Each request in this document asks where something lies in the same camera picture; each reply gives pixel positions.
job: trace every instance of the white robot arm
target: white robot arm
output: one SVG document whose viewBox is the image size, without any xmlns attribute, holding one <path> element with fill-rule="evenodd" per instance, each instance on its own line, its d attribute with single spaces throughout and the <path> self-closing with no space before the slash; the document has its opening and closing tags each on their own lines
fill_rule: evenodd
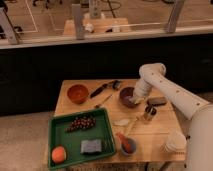
<svg viewBox="0 0 213 171">
<path fill-rule="evenodd" d="M 140 68 L 131 102 L 147 97 L 152 86 L 159 89 L 188 119 L 191 119 L 187 142 L 186 171 L 213 171 L 213 105 L 164 77 L 161 63 Z"/>
</svg>

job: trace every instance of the black chair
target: black chair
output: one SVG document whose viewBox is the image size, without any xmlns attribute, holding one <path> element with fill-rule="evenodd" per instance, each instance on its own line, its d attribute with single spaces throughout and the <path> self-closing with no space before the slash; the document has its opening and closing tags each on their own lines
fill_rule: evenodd
<svg viewBox="0 0 213 171">
<path fill-rule="evenodd" d="M 0 7 L 3 7 L 5 9 L 5 11 L 7 12 L 8 11 L 8 7 L 7 7 L 7 4 L 4 2 L 4 0 L 0 0 Z M 23 29 L 21 28 L 21 26 L 14 26 L 14 29 L 18 32 L 22 32 Z M 0 38 L 1 39 L 5 39 L 6 36 L 4 34 L 4 30 L 3 28 L 1 27 L 0 25 Z"/>
<path fill-rule="evenodd" d="M 37 1 L 39 1 L 39 0 L 33 0 L 33 6 L 34 6 L 34 7 L 37 6 L 37 5 L 36 5 L 36 2 L 37 2 Z M 50 0 L 45 0 L 45 7 L 46 7 L 46 9 L 49 8 L 49 6 L 48 6 L 49 3 L 50 3 Z"/>
</svg>

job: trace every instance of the sponge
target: sponge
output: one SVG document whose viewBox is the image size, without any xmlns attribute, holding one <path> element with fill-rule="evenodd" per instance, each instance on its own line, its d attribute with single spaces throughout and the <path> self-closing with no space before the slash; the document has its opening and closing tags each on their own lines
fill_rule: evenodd
<svg viewBox="0 0 213 171">
<path fill-rule="evenodd" d="M 93 154 L 93 153 L 101 153 L 101 152 L 102 152 L 102 146 L 101 146 L 100 139 L 81 141 L 82 154 Z"/>
</svg>

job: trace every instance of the orange fruit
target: orange fruit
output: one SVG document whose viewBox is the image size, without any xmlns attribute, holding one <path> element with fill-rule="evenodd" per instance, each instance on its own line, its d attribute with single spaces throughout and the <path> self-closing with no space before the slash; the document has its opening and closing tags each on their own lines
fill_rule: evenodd
<svg viewBox="0 0 213 171">
<path fill-rule="evenodd" d="M 52 160 L 54 163 L 62 163 L 66 160 L 66 151 L 63 146 L 55 147 L 52 150 Z"/>
</svg>

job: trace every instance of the knife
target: knife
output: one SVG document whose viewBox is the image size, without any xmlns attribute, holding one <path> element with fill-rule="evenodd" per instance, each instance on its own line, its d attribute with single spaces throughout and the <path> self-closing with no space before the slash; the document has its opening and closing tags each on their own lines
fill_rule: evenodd
<svg viewBox="0 0 213 171">
<path fill-rule="evenodd" d="M 110 94 L 109 96 L 107 96 L 101 103 L 95 105 L 95 108 L 100 108 L 107 100 L 110 99 L 110 97 L 112 97 L 112 94 Z"/>
<path fill-rule="evenodd" d="M 90 94 L 90 98 L 93 98 L 100 94 L 104 89 L 106 89 L 108 84 L 103 84 L 101 87 L 97 88 L 93 93 Z"/>
</svg>

